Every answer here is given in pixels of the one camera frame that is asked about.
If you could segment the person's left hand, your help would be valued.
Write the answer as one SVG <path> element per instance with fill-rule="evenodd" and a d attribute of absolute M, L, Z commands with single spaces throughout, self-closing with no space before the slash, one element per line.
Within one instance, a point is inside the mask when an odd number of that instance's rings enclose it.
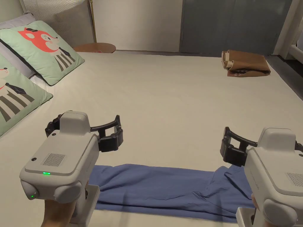
<path fill-rule="evenodd" d="M 45 200 L 41 227 L 68 227 L 75 205 L 76 201 L 61 204 L 53 200 Z"/>

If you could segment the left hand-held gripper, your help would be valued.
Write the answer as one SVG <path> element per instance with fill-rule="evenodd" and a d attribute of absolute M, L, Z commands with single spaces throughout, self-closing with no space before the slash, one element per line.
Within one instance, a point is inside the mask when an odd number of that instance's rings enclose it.
<path fill-rule="evenodd" d="M 106 136 L 106 130 L 114 133 Z M 123 143 L 120 116 L 90 128 L 86 113 L 67 111 L 45 128 L 47 139 L 20 172 L 20 181 L 29 200 L 53 200 L 61 204 L 76 201 L 71 224 L 88 224 L 100 194 L 87 185 L 100 152 L 119 149 Z"/>

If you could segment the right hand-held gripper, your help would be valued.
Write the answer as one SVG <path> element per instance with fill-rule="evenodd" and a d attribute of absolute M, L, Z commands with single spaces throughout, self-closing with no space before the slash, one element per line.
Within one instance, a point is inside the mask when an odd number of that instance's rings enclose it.
<path fill-rule="evenodd" d="M 238 148 L 232 139 L 239 142 Z M 303 226 L 303 145 L 290 129 L 264 128 L 257 143 L 225 127 L 220 154 L 224 162 L 244 166 L 259 207 L 239 207 L 239 227 L 263 227 L 266 221 L 279 227 Z"/>

